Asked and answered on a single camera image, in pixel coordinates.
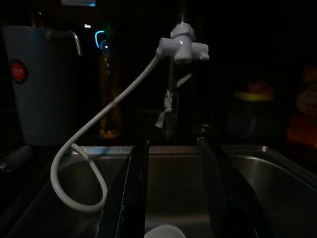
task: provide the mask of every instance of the white flexible tube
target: white flexible tube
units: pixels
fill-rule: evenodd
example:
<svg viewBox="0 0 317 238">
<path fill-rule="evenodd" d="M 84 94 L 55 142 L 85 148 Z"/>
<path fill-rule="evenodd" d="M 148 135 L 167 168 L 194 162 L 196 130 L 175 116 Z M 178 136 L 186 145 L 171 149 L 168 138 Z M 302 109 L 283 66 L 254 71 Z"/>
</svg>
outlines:
<svg viewBox="0 0 317 238">
<path fill-rule="evenodd" d="M 57 196 L 69 207 L 81 211 L 81 212 L 97 212 L 102 209 L 103 204 L 106 200 L 107 196 L 107 185 L 102 177 L 100 171 L 98 170 L 95 163 L 89 159 L 89 155 L 78 145 L 74 144 L 74 142 L 83 135 L 89 128 L 91 128 L 97 121 L 99 121 L 106 113 L 108 113 L 114 106 L 121 102 L 128 94 L 130 94 L 141 82 L 142 80 L 151 72 L 151 70 L 156 66 L 159 62 L 159 55 L 157 54 L 150 64 L 144 69 L 144 71 L 127 87 L 121 94 L 119 94 L 111 103 L 109 103 L 104 109 L 102 109 L 97 115 L 95 115 L 89 122 L 87 122 L 82 128 L 80 128 L 58 151 L 55 155 L 51 166 L 51 183 L 53 189 Z M 93 172 L 95 173 L 100 186 L 103 191 L 102 199 L 99 203 L 95 205 L 85 205 L 78 203 L 71 199 L 62 189 L 59 181 L 58 181 L 58 165 L 60 160 L 62 159 L 65 151 L 72 147 L 75 151 L 77 151 L 84 159 L 88 162 L 89 166 L 92 168 Z"/>
</svg>

